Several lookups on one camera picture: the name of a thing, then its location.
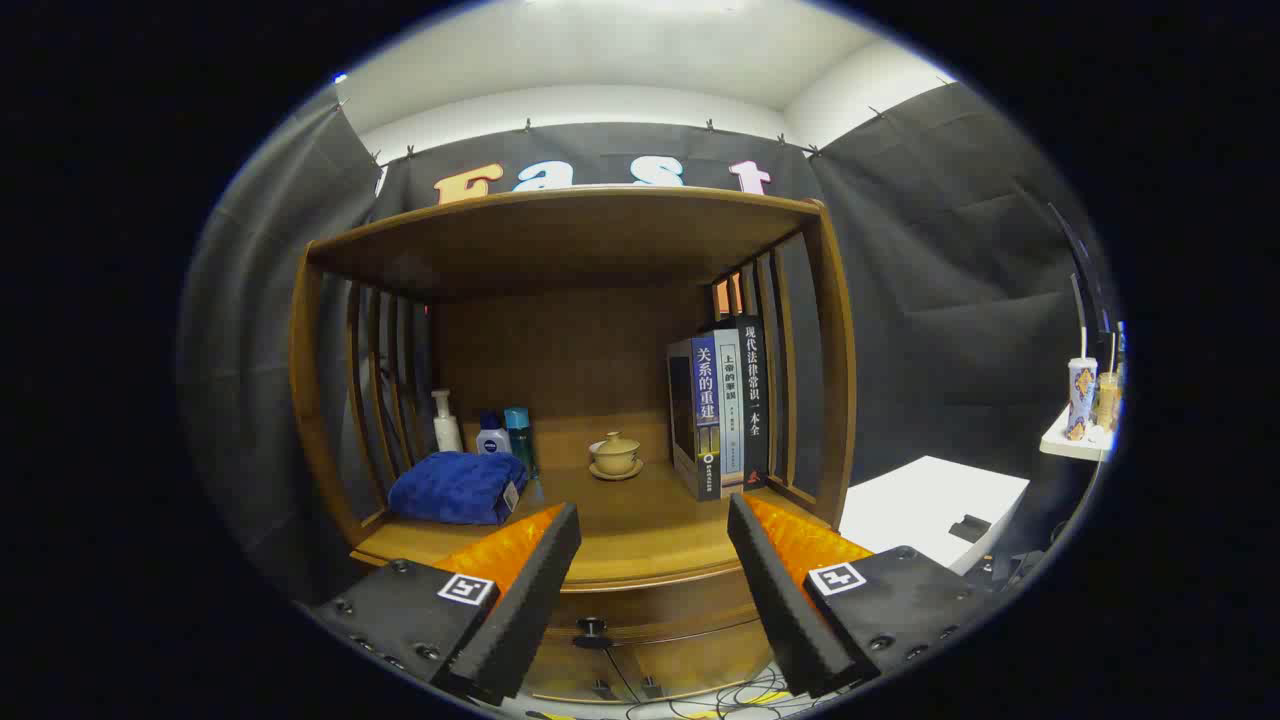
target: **teacup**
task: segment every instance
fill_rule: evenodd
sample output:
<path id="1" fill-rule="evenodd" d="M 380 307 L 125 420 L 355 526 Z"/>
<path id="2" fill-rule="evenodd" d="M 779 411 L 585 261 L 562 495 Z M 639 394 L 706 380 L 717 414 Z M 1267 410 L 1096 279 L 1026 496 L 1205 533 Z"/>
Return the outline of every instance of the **teacup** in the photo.
<path id="1" fill-rule="evenodd" d="M 640 443 L 618 434 L 605 433 L 608 439 L 591 447 L 595 466 L 605 475 L 625 475 L 636 466 L 636 451 L 640 450 Z"/>

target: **book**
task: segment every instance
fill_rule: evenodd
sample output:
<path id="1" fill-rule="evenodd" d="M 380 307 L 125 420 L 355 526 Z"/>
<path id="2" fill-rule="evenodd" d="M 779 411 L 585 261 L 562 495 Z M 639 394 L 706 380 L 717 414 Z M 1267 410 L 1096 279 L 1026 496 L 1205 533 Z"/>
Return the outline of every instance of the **book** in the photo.
<path id="1" fill-rule="evenodd" d="M 733 315 L 712 325 L 733 328 L 739 336 L 739 392 L 742 418 L 742 475 L 745 489 L 768 484 L 769 477 L 769 373 L 764 351 L 764 323 L 758 315 Z"/>
<path id="2" fill-rule="evenodd" d="M 742 474 L 742 352 L 736 328 L 712 331 L 716 340 L 716 380 L 719 391 L 721 497 L 741 489 Z"/>
<path id="3" fill-rule="evenodd" d="M 721 497 L 721 391 L 716 369 L 712 333 L 667 346 L 671 460 L 699 501 Z"/>

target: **white ceiling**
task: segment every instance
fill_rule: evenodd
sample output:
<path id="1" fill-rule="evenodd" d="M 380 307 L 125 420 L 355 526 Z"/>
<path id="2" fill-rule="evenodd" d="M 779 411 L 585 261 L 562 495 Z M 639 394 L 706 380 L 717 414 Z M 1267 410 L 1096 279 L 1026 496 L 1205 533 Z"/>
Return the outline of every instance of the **white ceiling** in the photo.
<path id="1" fill-rule="evenodd" d="M 639 85 L 782 110 L 876 35 L 799 0 L 494 0 L 348 70 L 357 133 L 529 87 Z"/>

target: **folded towel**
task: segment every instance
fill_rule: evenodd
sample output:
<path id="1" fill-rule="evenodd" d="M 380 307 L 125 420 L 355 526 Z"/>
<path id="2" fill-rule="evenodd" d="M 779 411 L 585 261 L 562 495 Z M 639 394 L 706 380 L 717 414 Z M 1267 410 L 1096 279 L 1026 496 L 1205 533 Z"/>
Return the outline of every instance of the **folded towel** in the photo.
<path id="1" fill-rule="evenodd" d="M 525 465 L 509 452 L 436 452 L 410 468 L 388 493 L 393 512 L 461 525 L 497 525 L 511 515 L 503 492 L 524 493 Z"/>

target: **white table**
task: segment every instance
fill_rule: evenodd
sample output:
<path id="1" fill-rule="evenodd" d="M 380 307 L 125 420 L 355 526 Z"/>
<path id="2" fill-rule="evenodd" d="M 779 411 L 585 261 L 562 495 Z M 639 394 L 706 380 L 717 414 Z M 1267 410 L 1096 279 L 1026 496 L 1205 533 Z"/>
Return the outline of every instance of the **white table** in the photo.
<path id="1" fill-rule="evenodd" d="M 909 544 L 965 574 L 1005 532 L 1028 482 L 925 455 L 849 488 L 840 534 L 872 552 Z M 951 534 L 973 515 L 991 523 L 978 542 Z"/>
<path id="2" fill-rule="evenodd" d="M 1041 436 L 1041 452 L 1061 455 L 1062 457 L 1075 457 L 1076 460 L 1093 460 L 1096 462 L 1110 460 L 1111 441 L 1115 438 L 1115 433 L 1096 427 L 1083 439 L 1066 439 L 1068 410 L 1070 410 L 1070 406 L 1064 407 L 1057 420 L 1053 420 L 1053 424 Z"/>

